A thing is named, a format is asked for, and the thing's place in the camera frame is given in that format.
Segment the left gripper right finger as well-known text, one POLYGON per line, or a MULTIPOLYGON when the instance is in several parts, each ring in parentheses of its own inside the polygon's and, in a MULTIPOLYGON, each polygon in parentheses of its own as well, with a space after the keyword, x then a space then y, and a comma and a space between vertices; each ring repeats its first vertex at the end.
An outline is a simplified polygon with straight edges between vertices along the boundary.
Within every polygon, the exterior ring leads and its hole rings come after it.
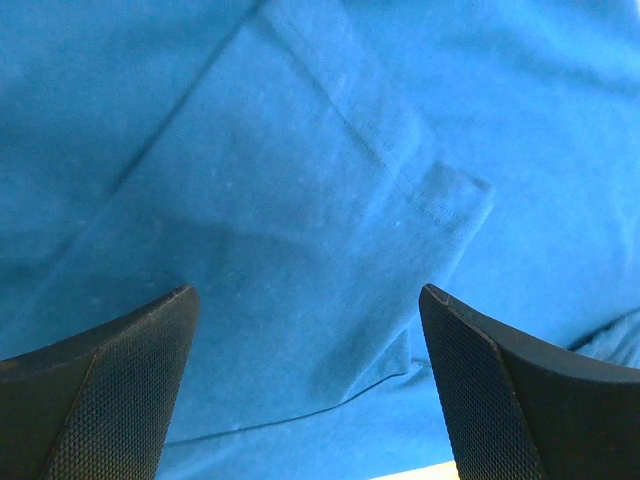
POLYGON ((638 370, 549 344, 431 284, 419 310, 459 478, 638 478, 638 370))

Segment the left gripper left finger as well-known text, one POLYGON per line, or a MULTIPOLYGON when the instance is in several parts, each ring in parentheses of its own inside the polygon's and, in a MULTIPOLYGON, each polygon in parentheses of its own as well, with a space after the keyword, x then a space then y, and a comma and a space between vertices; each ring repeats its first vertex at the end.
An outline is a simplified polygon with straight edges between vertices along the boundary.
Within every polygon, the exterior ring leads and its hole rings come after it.
POLYGON ((154 478, 198 318, 184 285, 3 360, 2 478, 154 478))

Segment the dark blue t shirt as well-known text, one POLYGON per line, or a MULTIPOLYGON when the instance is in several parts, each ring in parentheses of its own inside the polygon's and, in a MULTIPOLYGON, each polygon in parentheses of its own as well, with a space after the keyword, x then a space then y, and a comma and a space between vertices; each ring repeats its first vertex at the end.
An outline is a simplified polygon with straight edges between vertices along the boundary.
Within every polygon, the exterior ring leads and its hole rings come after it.
POLYGON ((635 1, 5 1, 1 354, 183 284, 162 479, 450 458, 440 286, 639 363, 635 1))

